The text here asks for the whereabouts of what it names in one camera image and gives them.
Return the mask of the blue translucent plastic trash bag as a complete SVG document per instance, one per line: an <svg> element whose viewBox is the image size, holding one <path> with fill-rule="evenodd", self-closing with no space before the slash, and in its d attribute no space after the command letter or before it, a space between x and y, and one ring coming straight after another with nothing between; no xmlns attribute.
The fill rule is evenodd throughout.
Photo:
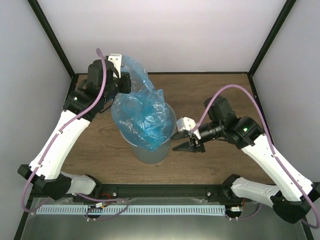
<svg viewBox="0 0 320 240"><path fill-rule="evenodd" d="M155 88L147 70L129 56L124 56L121 72L129 73L131 92L117 94L112 119L127 140L153 152L171 135L172 114L164 92Z"/></svg>

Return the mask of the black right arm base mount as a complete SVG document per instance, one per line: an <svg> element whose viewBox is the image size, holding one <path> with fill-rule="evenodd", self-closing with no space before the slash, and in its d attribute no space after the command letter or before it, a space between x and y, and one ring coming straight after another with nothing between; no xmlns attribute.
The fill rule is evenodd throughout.
<svg viewBox="0 0 320 240"><path fill-rule="evenodd" d="M241 176L237 174L231 174L221 184L212 184L206 187L207 198L213 198L220 203L240 203L243 201L243 197L238 197L234 194L231 187L233 183Z"/></svg>

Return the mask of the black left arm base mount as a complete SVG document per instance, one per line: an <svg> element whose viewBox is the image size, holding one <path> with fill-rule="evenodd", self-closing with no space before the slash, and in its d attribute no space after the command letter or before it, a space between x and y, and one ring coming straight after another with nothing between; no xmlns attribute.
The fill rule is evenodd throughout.
<svg viewBox="0 0 320 240"><path fill-rule="evenodd" d="M80 195L73 195L72 196L73 202L76 203L116 203L116 197L113 196L112 193L109 193L108 186L105 184L96 186L92 193L85 195L81 193Z"/></svg>

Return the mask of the translucent grey plastic trash bin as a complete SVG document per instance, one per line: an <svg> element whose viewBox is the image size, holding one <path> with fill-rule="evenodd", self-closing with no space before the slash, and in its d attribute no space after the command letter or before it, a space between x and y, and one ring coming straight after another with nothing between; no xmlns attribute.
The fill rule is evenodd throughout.
<svg viewBox="0 0 320 240"><path fill-rule="evenodd" d="M120 131L121 136L129 144L135 158L144 164L148 164L148 165L159 164L167 157L167 155L169 154L169 152L171 150L171 137L176 132L177 118L176 118L175 111L172 109L172 107L168 103L165 103L165 106L168 108L168 110L170 112L170 120L171 120L172 124L171 124L170 128L167 127L165 129L166 132L169 133L168 137L155 151L149 151L143 147L140 147L140 146L133 144Z"/></svg>

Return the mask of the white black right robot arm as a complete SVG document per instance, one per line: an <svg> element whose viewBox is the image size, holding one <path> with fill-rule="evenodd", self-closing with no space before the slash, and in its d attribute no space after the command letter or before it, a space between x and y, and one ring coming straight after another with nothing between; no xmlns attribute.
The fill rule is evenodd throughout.
<svg viewBox="0 0 320 240"><path fill-rule="evenodd" d="M229 202L250 199L271 207L284 221L295 224L306 216L312 202L320 197L320 185L299 173L276 148L271 148L263 128L251 117L237 117L228 100L218 96L213 103L207 99L210 122L193 130L196 122L181 117L176 122L177 132L172 140L188 138L173 151L204 153L204 144L221 139L234 145L251 157L273 180L273 185L249 181L239 175L230 175L221 187L223 198Z"/></svg>

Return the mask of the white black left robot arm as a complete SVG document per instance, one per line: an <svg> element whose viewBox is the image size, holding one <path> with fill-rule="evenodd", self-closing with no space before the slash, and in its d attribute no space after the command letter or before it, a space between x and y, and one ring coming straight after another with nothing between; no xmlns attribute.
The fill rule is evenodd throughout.
<svg viewBox="0 0 320 240"><path fill-rule="evenodd" d="M119 93L131 92L130 75L121 71L123 65L121 54L91 63L87 78L67 96L59 121L40 153L30 164L18 168L18 174L43 195L59 200L68 194L83 194L91 202L101 198L96 178L68 174L61 168L78 137L105 110L105 104Z"/></svg>

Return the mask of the black frame post left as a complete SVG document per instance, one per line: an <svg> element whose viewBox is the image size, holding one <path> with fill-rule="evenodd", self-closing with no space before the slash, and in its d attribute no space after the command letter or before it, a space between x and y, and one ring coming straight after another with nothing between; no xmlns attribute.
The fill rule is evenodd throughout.
<svg viewBox="0 0 320 240"><path fill-rule="evenodd" d="M35 14L37 20L39 21L42 29L44 30L45 34L47 35L51 45L53 46L55 52L57 53L62 65L64 66L65 70L67 71L70 78L75 76L75 72L58 40L56 34L54 33L44 11L41 8L41 5L37 0L27 0L29 6L31 7L33 13Z"/></svg>

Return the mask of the black frame post right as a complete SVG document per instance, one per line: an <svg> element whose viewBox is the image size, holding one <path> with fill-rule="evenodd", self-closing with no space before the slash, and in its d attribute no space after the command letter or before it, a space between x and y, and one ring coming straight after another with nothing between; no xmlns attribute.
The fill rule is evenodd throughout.
<svg viewBox="0 0 320 240"><path fill-rule="evenodd" d="M272 25L262 47L260 48L252 66L249 69L249 75L253 76L258 70L260 64L262 63L264 57L266 56L268 50L270 49L273 41L281 30L283 24L285 23L287 17L289 16L292 8L294 7L296 0L286 0L283 7L281 8L274 24Z"/></svg>

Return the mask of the black frame post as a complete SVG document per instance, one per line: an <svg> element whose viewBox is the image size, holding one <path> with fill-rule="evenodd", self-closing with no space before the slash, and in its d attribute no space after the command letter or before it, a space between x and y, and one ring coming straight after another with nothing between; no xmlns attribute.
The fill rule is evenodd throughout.
<svg viewBox="0 0 320 240"><path fill-rule="evenodd" d="M41 5L37 0L27 0L29 6L31 7L33 13L35 14L37 20L39 21L42 29L44 30L45 34L47 35L51 45L53 46L55 52L57 53L62 65L64 66L65 70L67 71L70 78L75 76L75 72L58 40L56 34L54 33L44 11L41 8Z"/></svg>
<svg viewBox="0 0 320 240"><path fill-rule="evenodd" d="M270 49L273 41L281 30L283 24L285 23L287 17L289 16L292 8L294 7L296 0L286 0L283 7L281 8L274 24L272 25L262 47L260 48L252 66L249 69L249 75L253 76L258 70L260 64L262 63L264 57L266 56L268 50Z"/></svg>

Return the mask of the black aluminium front rail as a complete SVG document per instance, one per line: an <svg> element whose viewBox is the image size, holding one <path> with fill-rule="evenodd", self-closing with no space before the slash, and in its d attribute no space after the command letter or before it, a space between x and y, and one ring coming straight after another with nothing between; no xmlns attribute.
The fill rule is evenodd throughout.
<svg viewBox="0 0 320 240"><path fill-rule="evenodd" d="M198 198L207 199L212 184L103 184L116 198Z"/></svg>

